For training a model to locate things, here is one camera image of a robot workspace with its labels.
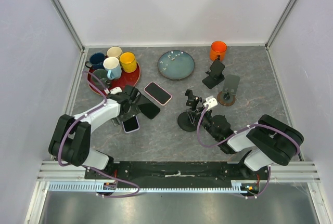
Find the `black tripod phone stand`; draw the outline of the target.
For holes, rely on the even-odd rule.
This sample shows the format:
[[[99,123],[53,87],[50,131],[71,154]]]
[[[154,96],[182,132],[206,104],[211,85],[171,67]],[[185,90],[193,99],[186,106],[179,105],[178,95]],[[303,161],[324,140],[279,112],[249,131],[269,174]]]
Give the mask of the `black tripod phone stand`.
[[[187,110],[191,109],[193,111],[198,111],[201,114],[203,110],[203,99],[201,97],[195,96],[191,89],[186,90],[185,96],[187,97],[187,101],[185,103],[187,109],[178,116],[177,124],[184,131],[193,132],[197,129],[197,127],[194,127],[190,123]]]

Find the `black phone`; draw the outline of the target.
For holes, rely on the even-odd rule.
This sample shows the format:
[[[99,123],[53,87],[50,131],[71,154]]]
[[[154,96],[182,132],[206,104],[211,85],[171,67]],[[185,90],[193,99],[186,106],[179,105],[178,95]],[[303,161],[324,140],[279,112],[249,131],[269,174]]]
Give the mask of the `black phone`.
[[[136,104],[141,113],[150,120],[153,120],[160,113],[160,108],[143,94],[137,97]]]

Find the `purple case phone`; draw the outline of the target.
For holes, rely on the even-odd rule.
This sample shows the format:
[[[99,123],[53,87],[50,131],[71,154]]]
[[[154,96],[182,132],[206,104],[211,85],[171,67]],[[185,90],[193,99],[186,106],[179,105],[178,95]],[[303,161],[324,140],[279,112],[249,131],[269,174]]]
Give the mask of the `purple case phone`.
[[[124,122],[122,122],[123,130],[125,133],[132,133],[140,129],[137,116],[134,116]]]

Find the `red round tray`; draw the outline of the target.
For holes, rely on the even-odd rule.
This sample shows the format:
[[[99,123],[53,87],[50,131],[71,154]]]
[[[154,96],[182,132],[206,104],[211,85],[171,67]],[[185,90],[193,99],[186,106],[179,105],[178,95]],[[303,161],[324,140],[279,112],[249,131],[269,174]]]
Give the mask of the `red round tray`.
[[[91,73],[94,73],[95,70],[93,68],[90,68],[88,71],[88,74],[86,75],[87,83],[89,88],[96,94],[101,95],[98,90],[96,90],[94,87],[92,87],[89,83],[92,83],[95,87],[97,87],[103,95],[107,95],[105,89],[101,86],[101,84],[96,81],[94,77],[91,76]],[[126,85],[136,86],[140,79],[140,65],[137,63],[137,68],[132,73],[126,73],[122,71],[122,74],[119,79],[112,80],[110,84],[104,83],[104,85],[107,87],[109,91],[111,91],[115,87],[120,87],[121,89],[124,89]]]

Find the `pink case phone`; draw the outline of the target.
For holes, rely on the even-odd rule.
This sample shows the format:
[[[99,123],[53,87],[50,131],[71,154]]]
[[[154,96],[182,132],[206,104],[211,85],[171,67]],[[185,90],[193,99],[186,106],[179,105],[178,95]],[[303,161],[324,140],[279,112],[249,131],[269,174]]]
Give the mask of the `pink case phone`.
[[[166,105],[172,99],[172,95],[155,82],[150,82],[144,88],[144,92],[162,106]]]

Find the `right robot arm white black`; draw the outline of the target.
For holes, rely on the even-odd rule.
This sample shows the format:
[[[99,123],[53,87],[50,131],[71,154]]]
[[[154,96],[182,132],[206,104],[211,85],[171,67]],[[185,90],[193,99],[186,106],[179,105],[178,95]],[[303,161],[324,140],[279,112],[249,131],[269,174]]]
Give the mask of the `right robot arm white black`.
[[[255,147],[256,150],[249,151],[238,166],[239,175],[244,179],[252,178],[259,169],[273,163],[287,166],[299,154],[304,142],[299,131],[267,114],[256,123],[233,131],[225,116],[212,116],[211,113],[205,108],[187,110],[179,115],[177,122],[185,131],[199,131],[203,127],[217,142],[208,145],[199,140],[206,148],[219,147],[226,154],[235,154]]]

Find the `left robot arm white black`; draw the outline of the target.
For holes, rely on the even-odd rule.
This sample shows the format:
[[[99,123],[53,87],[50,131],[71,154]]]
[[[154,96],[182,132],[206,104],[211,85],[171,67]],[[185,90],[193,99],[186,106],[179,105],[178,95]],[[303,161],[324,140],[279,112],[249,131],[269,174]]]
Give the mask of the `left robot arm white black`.
[[[134,86],[116,87],[94,108],[74,116],[62,115],[50,141],[49,154],[61,166],[92,167],[101,178],[112,177],[113,158],[91,148],[91,134],[109,120],[120,124],[139,114],[138,98],[139,90]]]

